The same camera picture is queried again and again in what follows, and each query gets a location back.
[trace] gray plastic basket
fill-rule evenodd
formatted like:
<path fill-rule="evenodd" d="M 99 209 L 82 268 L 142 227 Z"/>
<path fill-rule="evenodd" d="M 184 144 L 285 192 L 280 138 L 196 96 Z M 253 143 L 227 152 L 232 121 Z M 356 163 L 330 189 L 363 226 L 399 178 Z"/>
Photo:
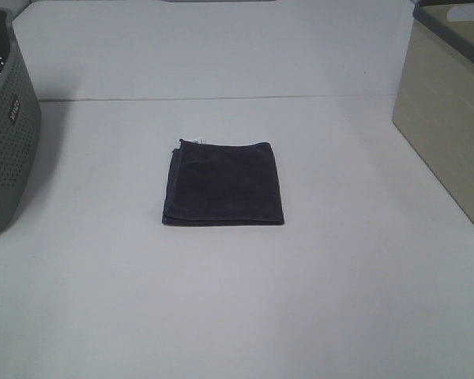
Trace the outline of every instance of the gray plastic basket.
<path fill-rule="evenodd" d="M 14 35 L 12 14 L 0 9 L 0 231 L 21 199 L 39 131 L 39 102 Z"/>

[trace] folded cloth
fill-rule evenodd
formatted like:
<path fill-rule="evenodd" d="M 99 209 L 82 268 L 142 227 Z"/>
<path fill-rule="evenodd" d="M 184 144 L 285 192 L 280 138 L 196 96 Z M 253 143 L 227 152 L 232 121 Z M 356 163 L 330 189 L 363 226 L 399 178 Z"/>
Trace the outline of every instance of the folded cloth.
<path fill-rule="evenodd" d="M 163 223 L 175 226 L 282 225 L 270 144 L 216 146 L 181 140 L 172 153 Z"/>

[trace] white table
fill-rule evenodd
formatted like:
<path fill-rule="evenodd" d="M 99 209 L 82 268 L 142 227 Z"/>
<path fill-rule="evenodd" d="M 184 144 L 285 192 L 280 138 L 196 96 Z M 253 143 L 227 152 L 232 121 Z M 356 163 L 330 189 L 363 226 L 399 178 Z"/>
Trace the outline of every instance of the white table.
<path fill-rule="evenodd" d="M 43 103 L 0 379 L 474 378 L 474 226 L 394 96 Z M 161 224 L 180 137 L 276 153 L 286 224 Z"/>
<path fill-rule="evenodd" d="M 15 21 L 41 99 L 394 94 L 408 0 L 36 2 Z"/>

